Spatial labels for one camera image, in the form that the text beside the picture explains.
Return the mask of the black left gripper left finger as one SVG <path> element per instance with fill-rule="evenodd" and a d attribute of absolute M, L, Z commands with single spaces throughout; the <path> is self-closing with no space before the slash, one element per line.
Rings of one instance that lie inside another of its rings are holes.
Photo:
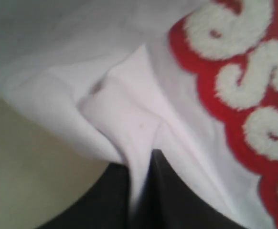
<path fill-rule="evenodd" d="M 128 194 L 128 169 L 111 163 L 77 202 L 39 228 L 126 229 Z"/>

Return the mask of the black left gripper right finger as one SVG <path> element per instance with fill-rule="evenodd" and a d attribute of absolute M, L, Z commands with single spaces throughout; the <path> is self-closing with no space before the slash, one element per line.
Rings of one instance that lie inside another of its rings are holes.
<path fill-rule="evenodd" d="M 179 178 L 160 150 L 153 150 L 149 170 L 151 229 L 240 229 Z"/>

